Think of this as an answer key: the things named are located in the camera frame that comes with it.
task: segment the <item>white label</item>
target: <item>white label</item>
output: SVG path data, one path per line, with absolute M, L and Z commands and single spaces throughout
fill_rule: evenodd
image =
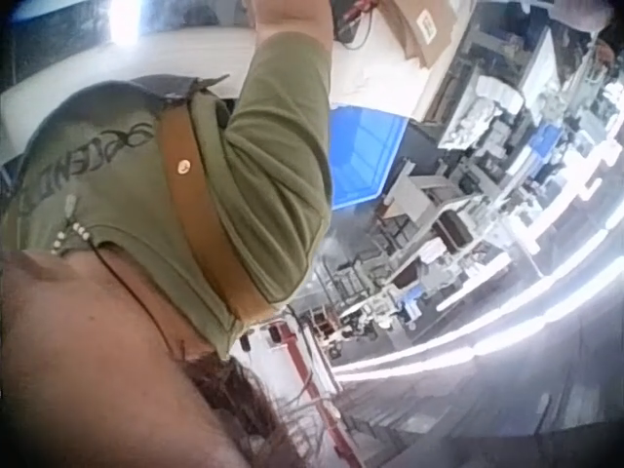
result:
M 418 24 L 422 35 L 425 37 L 427 45 L 431 44 L 438 35 L 438 28 L 436 27 L 436 23 L 433 21 L 433 17 L 429 13 L 429 10 L 422 11 L 416 20 L 416 24 Z

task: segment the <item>shirt sleeve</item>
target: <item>shirt sleeve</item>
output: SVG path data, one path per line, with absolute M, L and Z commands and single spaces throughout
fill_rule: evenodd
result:
M 330 222 L 330 75 L 314 39 L 276 35 L 256 51 L 219 148 L 198 135 L 221 221 L 274 304 L 300 286 Z

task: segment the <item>neck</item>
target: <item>neck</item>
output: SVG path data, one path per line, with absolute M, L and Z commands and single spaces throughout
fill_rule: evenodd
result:
M 129 255 L 113 247 L 100 249 L 99 253 L 121 282 L 93 252 L 70 253 L 66 261 L 79 274 L 106 286 L 114 293 L 124 295 L 128 301 L 137 302 L 130 293 L 132 291 L 144 305 L 144 313 L 155 322 L 155 331 L 159 328 L 162 331 L 163 346 L 172 350 L 175 359 L 193 361 L 215 351 Z

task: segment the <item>skin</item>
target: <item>skin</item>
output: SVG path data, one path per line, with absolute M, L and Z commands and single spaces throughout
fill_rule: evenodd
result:
M 258 43 L 300 31 L 331 49 L 329 0 L 252 3 Z M 177 362 L 210 343 L 131 258 L 100 252 L 165 339 L 94 253 L 5 254 L 2 396 L 26 446 L 48 466 L 248 466 Z

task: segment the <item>olive green t-shirt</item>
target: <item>olive green t-shirt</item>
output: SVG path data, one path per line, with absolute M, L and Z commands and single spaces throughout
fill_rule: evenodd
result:
M 210 94 L 189 105 L 221 222 L 276 309 L 305 278 L 329 225 L 330 73 L 320 44 L 283 33 L 256 51 L 231 117 Z M 130 254 L 226 357 L 243 325 L 203 278 L 176 218 L 156 137 L 165 104 L 126 83 L 71 97 L 28 145 L 2 241 L 50 251 L 75 197 L 73 216 L 94 242 Z M 70 235 L 60 253 L 87 247 Z

